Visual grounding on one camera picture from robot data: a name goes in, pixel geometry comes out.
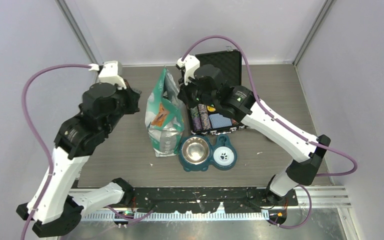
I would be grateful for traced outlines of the green pet food bag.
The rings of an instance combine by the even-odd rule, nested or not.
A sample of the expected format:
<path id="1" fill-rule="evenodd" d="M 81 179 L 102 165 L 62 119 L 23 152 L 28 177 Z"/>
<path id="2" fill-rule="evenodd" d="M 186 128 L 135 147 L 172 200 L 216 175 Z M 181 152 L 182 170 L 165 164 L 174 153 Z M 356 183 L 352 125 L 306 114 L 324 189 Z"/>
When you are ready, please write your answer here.
<path id="1" fill-rule="evenodd" d="M 175 156 L 185 130 L 182 116 L 184 104 L 178 99 L 180 93 L 173 75 L 165 67 L 147 99 L 145 126 L 158 158 Z"/>

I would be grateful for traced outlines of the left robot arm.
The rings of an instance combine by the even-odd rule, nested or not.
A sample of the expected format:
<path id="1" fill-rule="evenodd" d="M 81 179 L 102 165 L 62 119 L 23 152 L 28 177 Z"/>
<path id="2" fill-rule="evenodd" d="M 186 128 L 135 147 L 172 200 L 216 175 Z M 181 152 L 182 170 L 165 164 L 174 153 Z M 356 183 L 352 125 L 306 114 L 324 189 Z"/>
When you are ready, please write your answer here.
<path id="1" fill-rule="evenodd" d="M 140 91 L 111 83 L 93 84 L 82 95 L 79 112 L 64 121 L 54 140 L 49 168 L 31 201 L 16 213 L 40 238 L 61 237 L 76 228 L 81 219 L 113 204 L 128 207 L 134 188 L 124 179 L 80 196 L 70 195 L 77 174 L 114 130 L 121 117 L 137 113 Z"/>

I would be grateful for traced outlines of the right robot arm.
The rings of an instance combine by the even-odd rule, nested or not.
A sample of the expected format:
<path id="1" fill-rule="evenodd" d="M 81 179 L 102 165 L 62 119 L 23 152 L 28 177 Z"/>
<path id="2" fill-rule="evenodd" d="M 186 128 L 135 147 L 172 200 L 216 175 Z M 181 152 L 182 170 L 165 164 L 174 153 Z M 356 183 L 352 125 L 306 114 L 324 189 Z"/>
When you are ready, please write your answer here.
<path id="1" fill-rule="evenodd" d="M 234 119 L 268 137 L 282 147 L 292 161 L 267 184 L 265 198 L 271 205 L 279 205 L 287 193 L 298 185 L 313 183 L 330 139 L 301 130 L 277 114 L 245 86 L 229 85 L 222 71 L 211 65 L 178 63 L 181 71 L 178 98 L 188 108 L 202 104 L 214 107 L 222 116 Z"/>

